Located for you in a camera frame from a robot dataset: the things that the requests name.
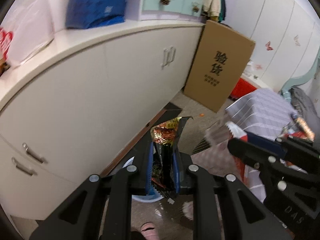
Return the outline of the black orange snack wrapper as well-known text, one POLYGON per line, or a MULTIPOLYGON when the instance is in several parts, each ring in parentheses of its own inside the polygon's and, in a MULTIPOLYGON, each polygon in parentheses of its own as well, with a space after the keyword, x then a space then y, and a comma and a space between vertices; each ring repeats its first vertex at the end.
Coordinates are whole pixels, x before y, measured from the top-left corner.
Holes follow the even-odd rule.
POLYGON ((173 153, 190 116, 178 116, 151 129, 153 154, 151 185, 170 204, 178 197, 173 178, 173 153))

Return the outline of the orange red snack bag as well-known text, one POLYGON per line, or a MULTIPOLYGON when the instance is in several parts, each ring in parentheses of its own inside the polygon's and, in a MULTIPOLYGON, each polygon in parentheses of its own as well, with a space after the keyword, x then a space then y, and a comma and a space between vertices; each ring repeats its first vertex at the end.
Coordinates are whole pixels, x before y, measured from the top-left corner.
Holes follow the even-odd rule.
POLYGON ((293 116, 293 120, 295 121, 295 124, 301 129, 301 131, 305 133, 306 137, 310 141, 314 141, 315 134, 311 130, 311 128, 308 126, 306 121, 301 116, 295 116, 295 115, 293 116))

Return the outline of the grey checked bed sheet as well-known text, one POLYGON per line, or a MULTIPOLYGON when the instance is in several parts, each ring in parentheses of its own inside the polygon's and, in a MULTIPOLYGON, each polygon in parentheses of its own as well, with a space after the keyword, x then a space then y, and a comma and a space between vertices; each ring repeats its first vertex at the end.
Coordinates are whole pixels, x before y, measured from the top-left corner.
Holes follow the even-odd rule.
POLYGON ((259 88, 226 108, 231 121, 244 131, 274 141, 291 123, 297 111, 282 96, 268 88, 259 88))

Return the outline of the pink slipper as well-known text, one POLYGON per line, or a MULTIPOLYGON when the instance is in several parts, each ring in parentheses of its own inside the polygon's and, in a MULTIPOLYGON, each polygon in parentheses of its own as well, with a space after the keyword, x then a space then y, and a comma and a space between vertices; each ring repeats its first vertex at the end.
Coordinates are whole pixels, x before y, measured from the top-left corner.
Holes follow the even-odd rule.
POLYGON ((159 235, 155 225, 147 222, 140 227, 140 233, 146 240, 159 240, 159 235))

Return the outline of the grey quilt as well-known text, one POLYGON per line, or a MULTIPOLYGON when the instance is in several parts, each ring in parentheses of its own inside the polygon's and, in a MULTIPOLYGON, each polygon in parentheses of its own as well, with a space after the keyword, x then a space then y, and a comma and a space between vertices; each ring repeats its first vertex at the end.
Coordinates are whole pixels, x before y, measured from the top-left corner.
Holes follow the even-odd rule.
POLYGON ((294 86, 289 90, 291 95, 291 105, 306 121, 316 119, 318 117, 315 107, 311 99, 306 95, 304 90, 294 86))

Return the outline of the mint green bed headboard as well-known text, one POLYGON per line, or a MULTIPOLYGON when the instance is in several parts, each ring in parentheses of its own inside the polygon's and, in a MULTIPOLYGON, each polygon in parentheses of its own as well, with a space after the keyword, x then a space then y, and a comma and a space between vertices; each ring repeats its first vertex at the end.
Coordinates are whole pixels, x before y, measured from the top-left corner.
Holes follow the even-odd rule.
POLYGON ((282 86, 282 88, 280 90, 281 96, 285 100, 290 101, 291 94, 290 94, 289 90, 293 86, 300 86, 300 85, 303 85, 303 84, 307 83, 308 81, 310 81, 314 77, 314 75, 316 74, 318 68, 319 68, 319 53, 317 54, 311 68, 304 75, 298 76, 298 77, 291 77, 290 79, 288 79, 285 82, 285 84, 282 86))

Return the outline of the cream lower cabinet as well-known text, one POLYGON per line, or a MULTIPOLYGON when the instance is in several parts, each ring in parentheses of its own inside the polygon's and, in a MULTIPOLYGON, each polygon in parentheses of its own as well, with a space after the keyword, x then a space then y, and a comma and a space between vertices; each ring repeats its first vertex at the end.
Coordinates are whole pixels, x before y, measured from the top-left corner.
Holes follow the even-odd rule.
POLYGON ((182 89, 202 28, 166 27, 80 50, 1 108, 1 206, 43 220, 99 174, 182 89))

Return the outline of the tall brown cardboard box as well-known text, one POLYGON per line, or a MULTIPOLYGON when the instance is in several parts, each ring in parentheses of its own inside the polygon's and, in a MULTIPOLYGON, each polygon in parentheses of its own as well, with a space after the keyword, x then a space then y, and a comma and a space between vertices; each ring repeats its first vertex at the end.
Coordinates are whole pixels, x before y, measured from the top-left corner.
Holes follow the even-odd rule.
POLYGON ((207 21, 183 93, 218 112, 244 72, 255 42, 232 28, 207 21))

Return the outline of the white wardrobe doors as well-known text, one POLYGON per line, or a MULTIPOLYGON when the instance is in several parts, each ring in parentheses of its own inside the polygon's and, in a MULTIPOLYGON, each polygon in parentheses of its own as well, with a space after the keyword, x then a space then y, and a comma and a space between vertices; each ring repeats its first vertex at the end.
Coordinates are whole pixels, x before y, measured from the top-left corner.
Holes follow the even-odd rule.
POLYGON ((318 54, 319 20, 310 10, 307 0, 226 0, 224 23, 255 42, 253 75, 274 90, 304 75, 318 54))

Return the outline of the right pine cone ornament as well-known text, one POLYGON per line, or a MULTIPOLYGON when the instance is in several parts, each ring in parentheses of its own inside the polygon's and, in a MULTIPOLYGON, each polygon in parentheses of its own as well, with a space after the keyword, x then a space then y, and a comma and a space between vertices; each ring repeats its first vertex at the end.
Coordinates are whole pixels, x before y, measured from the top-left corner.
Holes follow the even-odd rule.
POLYGON ((197 5, 193 6, 193 13, 198 13, 199 12, 199 7, 197 5))

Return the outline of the pine cone ornament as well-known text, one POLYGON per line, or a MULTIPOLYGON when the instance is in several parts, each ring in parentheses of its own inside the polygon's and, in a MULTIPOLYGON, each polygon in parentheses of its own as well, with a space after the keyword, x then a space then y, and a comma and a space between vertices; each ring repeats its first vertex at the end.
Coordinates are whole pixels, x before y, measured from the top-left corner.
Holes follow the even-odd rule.
POLYGON ((160 5, 166 6, 170 4, 171 0, 159 0, 160 5))
POLYGON ((197 5, 193 6, 193 13, 198 13, 199 12, 199 7, 197 5))

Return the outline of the left pine cone ornament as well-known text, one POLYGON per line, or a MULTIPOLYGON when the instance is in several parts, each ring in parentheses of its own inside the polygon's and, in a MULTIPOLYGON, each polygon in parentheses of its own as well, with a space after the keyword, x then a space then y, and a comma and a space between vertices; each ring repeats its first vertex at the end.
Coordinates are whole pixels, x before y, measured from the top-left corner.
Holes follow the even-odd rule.
POLYGON ((160 5, 166 6, 170 4, 171 0, 159 0, 160 5))

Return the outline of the blue plastic bag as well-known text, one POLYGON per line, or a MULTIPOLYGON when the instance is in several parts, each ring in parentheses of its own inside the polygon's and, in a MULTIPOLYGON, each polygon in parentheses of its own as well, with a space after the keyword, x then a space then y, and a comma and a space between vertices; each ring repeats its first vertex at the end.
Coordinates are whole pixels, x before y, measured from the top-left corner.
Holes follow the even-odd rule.
POLYGON ((127 0, 68 0, 67 29, 89 29, 123 23, 127 0))

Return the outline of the white red printed bag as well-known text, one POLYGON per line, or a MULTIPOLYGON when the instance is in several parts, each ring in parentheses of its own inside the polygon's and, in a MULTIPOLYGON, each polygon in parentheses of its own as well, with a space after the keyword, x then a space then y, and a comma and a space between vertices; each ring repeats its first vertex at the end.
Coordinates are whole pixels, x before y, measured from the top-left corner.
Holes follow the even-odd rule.
POLYGON ((50 44, 54 27, 48 0, 15 0, 1 23, 1 53, 16 68, 50 44))

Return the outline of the pink butterfly wall sticker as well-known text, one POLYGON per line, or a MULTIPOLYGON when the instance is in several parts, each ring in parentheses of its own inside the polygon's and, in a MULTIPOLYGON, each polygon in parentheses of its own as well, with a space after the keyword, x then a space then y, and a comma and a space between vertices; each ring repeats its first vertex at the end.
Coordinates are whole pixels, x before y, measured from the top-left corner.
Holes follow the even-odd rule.
POLYGON ((273 50, 273 48, 271 47, 271 42, 270 42, 270 41, 268 41, 268 42, 265 44, 265 47, 266 47, 266 50, 267 50, 267 51, 272 51, 272 50, 273 50))

